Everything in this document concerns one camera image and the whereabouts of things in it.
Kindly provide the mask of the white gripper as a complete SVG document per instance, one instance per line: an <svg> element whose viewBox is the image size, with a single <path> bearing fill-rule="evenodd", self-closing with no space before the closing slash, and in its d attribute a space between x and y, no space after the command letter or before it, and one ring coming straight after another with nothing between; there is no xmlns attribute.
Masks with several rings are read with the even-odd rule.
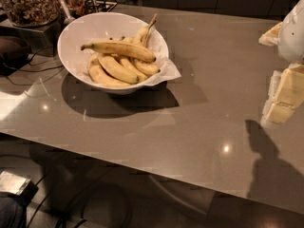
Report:
<svg viewBox="0 0 304 228"><path fill-rule="evenodd" d="M271 77L268 100L263 110L262 126L285 124L304 102L304 0L299 0L282 23L263 33L258 42L264 46L278 45L279 55L290 64Z"/></svg>

